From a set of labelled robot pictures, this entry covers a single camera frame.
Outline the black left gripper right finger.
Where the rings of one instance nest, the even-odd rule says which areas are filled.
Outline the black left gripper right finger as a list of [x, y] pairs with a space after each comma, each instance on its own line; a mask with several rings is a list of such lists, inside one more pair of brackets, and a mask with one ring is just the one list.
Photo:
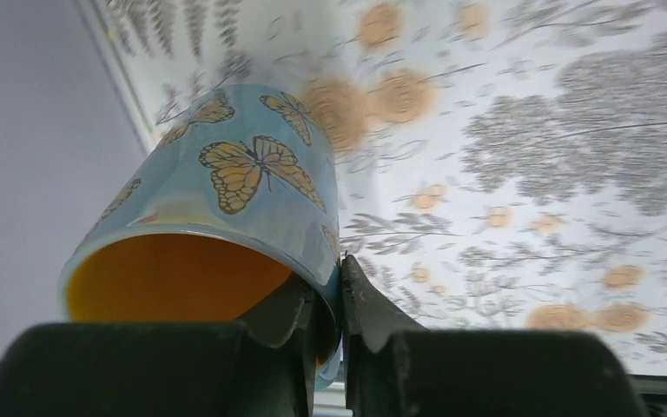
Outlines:
[[341, 265], [346, 404], [356, 416], [645, 416], [615, 355], [576, 331], [433, 330]]

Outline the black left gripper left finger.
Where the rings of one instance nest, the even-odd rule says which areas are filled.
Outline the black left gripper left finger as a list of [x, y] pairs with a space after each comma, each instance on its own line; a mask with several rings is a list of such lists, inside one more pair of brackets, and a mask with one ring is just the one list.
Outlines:
[[0, 358], [0, 416], [308, 416], [317, 297], [289, 277], [225, 323], [47, 323]]

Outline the blue butterfly mug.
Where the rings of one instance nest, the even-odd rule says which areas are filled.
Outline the blue butterfly mug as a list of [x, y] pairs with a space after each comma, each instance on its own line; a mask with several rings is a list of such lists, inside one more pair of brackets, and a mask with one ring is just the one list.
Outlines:
[[287, 278], [321, 298], [314, 385], [340, 367], [332, 145], [298, 98], [209, 91], [179, 115], [60, 274], [71, 321], [233, 321]]

